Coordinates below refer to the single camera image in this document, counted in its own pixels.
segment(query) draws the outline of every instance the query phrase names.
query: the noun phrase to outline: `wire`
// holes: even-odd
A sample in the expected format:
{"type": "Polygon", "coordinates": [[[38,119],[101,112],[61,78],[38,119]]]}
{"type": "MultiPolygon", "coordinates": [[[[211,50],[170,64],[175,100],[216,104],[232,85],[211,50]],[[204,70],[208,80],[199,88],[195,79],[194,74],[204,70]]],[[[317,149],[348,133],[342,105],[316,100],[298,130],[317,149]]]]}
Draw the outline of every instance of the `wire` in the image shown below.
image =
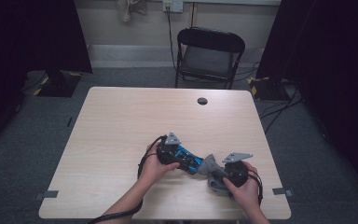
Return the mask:
{"type": "MultiPolygon", "coordinates": [[[[138,175],[137,178],[139,179],[139,176],[141,175],[142,169],[144,168],[144,164],[147,158],[149,158],[149,156],[151,155],[156,155],[156,153],[152,153],[149,154],[150,150],[153,148],[153,146],[157,143],[158,140],[161,140],[163,138],[163,136],[158,137],[150,146],[149,148],[146,150],[146,153],[144,154],[144,156],[141,159],[141,162],[139,163],[139,168],[138,168],[138,175]]],[[[102,222],[102,221],[106,221],[106,220],[110,220],[110,219],[116,219],[116,218],[121,218],[121,217],[127,217],[127,216],[131,216],[137,212],[139,212],[139,210],[141,210],[142,205],[144,204],[144,200],[142,199],[139,204],[135,207],[132,208],[129,211],[125,211],[125,212],[118,212],[118,213],[114,213],[114,214],[108,214],[108,215],[104,215],[104,216],[100,216],[100,217],[96,217],[93,220],[89,221],[88,224],[96,224],[98,222],[102,222]]]]}
{"type": "Polygon", "coordinates": [[[276,103],[275,105],[271,105],[271,106],[265,108],[265,109],[263,110],[263,112],[258,115],[258,117],[260,117],[261,119],[264,118],[264,116],[263,116],[264,113],[266,113],[266,112],[267,112],[269,109],[271,109],[272,107],[279,106],[279,105],[284,105],[284,102],[283,102],[283,103],[276,103]]]}
{"type": "Polygon", "coordinates": [[[280,110],[278,110],[278,114],[275,116],[275,118],[272,120],[272,122],[267,126],[267,129],[264,131],[264,133],[267,133],[269,131],[269,128],[271,127],[271,125],[274,123],[274,121],[280,116],[280,114],[283,112],[284,109],[286,109],[290,103],[292,103],[292,101],[295,99],[296,93],[298,91],[298,86],[296,86],[296,90],[293,93],[293,96],[290,98],[290,100],[287,102],[287,104],[280,110]]]}
{"type": "Polygon", "coordinates": [[[234,82],[244,80],[244,79],[248,78],[249,76],[251,76],[253,73],[254,73],[254,71],[253,71],[251,74],[249,74],[248,76],[246,76],[246,77],[242,77],[242,78],[234,79],[234,82]]]}
{"type": "Polygon", "coordinates": [[[172,43],[172,32],[171,32],[171,9],[169,7],[165,7],[165,9],[167,11],[168,26],[170,28],[170,46],[171,46],[172,64],[173,64],[173,68],[176,70],[175,60],[173,58],[173,43],[172,43]]]}
{"type": "Polygon", "coordinates": [[[191,10],[191,25],[190,27],[193,27],[193,20],[194,20],[194,6],[196,5],[195,2],[193,2],[193,7],[192,7],[192,10],[191,10]]]}
{"type": "Polygon", "coordinates": [[[242,74],[246,74],[246,73],[253,73],[254,71],[256,71],[256,70],[258,69],[258,68],[255,67],[258,63],[260,63],[260,62],[254,63],[254,64],[252,65],[252,69],[250,69],[249,71],[237,73],[237,74],[235,74],[235,75],[242,75],[242,74]]]}
{"type": "Polygon", "coordinates": [[[261,204],[261,201],[263,200],[263,182],[261,181],[260,175],[256,173],[253,170],[248,170],[248,172],[254,173],[254,175],[247,175],[248,177],[251,177],[255,182],[257,182],[258,185],[258,205],[261,204]]]}
{"type": "Polygon", "coordinates": [[[36,83],[32,84],[29,87],[25,87],[24,89],[22,89],[21,91],[28,91],[29,89],[31,89],[32,87],[36,86],[37,83],[39,83],[40,81],[42,81],[43,77],[46,75],[46,70],[45,73],[43,74],[43,76],[41,78],[39,78],[39,80],[36,81],[36,83]]]}
{"type": "MultiPolygon", "coordinates": [[[[300,103],[300,102],[302,102],[302,98],[299,99],[298,101],[296,101],[295,103],[292,103],[292,104],[289,105],[288,107],[293,106],[293,105],[297,105],[297,104],[300,103]]],[[[267,117],[267,116],[269,116],[269,115],[273,115],[273,114],[275,114],[275,113],[278,113],[278,112],[280,112],[282,109],[285,109],[285,108],[277,109],[277,110],[275,110],[275,111],[272,111],[272,112],[267,113],[266,115],[262,115],[262,116],[260,117],[260,119],[263,119],[263,118],[265,118],[265,117],[267,117]]]]}

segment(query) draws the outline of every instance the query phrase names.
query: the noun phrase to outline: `human hand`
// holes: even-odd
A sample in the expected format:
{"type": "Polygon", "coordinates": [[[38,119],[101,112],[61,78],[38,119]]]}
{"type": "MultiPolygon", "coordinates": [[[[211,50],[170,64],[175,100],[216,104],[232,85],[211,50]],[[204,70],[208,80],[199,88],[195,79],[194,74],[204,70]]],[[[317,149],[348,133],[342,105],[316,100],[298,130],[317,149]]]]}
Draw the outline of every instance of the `human hand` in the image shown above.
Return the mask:
{"type": "Polygon", "coordinates": [[[148,157],[145,160],[143,170],[139,177],[140,180],[143,180],[150,185],[153,185],[157,181],[159,181],[168,171],[174,170],[179,167],[179,162],[174,162],[168,165],[161,164],[157,156],[158,145],[159,142],[153,145],[150,149],[148,157]]]}
{"type": "MultiPolygon", "coordinates": [[[[248,170],[251,171],[248,172],[248,174],[256,177],[255,173],[257,174],[257,169],[247,161],[242,162],[248,168],[248,170]]],[[[235,201],[241,206],[246,214],[250,213],[251,211],[260,209],[260,205],[258,203],[258,185],[254,179],[248,178],[248,180],[239,188],[237,188],[227,178],[223,178],[223,181],[225,182],[229,191],[231,191],[231,193],[234,195],[235,201]]]]}

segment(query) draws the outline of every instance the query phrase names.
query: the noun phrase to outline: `white wall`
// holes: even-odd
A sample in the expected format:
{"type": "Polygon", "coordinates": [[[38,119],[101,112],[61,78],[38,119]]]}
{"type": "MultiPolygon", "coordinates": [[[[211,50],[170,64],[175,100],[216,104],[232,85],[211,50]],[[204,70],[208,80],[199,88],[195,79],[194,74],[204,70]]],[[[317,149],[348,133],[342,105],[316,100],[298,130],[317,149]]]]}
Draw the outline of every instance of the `white wall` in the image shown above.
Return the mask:
{"type": "MultiPolygon", "coordinates": [[[[75,0],[75,2],[88,45],[169,48],[168,18],[162,12],[160,1],[147,1],[147,15],[132,13],[129,22],[119,18],[115,0],[75,0]]],[[[241,36],[246,43],[244,56],[248,63],[253,63],[261,58],[277,11],[277,4],[196,3],[193,5],[185,2],[183,13],[171,14],[173,45],[176,46],[177,33],[190,26],[193,15],[193,26],[226,30],[241,36]]]]}

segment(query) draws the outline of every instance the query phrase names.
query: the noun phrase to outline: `wooden tabletop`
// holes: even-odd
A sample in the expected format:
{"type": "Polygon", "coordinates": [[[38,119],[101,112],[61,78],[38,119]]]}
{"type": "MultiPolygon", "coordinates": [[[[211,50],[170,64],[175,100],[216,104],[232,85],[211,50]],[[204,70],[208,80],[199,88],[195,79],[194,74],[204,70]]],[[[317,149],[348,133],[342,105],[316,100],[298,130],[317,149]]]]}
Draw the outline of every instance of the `wooden tabletop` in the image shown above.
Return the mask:
{"type": "MultiPolygon", "coordinates": [[[[94,87],[83,104],[45,198],[42,218],[100,216],[136,181],[147,145],[174,132],[182,146],[218,162],[230,152],[251,153],[264,186],[269,219],[291,211],[255,104],[248,91],[94,87]],[[207,99],[207,105],[198,99],[207,99]]],[[[148,191],[137,219],[242,219],[238,205],[208,188],[207,177],[175,170],[148,191]]]]}

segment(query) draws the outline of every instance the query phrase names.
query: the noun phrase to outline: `chair backrest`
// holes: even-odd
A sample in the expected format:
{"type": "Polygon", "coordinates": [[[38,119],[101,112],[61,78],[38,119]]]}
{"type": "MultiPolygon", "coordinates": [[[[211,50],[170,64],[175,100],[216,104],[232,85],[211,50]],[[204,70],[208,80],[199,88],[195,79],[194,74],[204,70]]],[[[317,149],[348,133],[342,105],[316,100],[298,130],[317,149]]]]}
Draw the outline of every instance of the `chair backrest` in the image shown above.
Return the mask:
{"type": "Polygon", "coordinates": [[[186,28],[180,31],[177,41],[179,48],[181,48],[181,44],[184,44],[240,54],[245,50],[245,42],[238,35],[199,27],[186,28]]]}

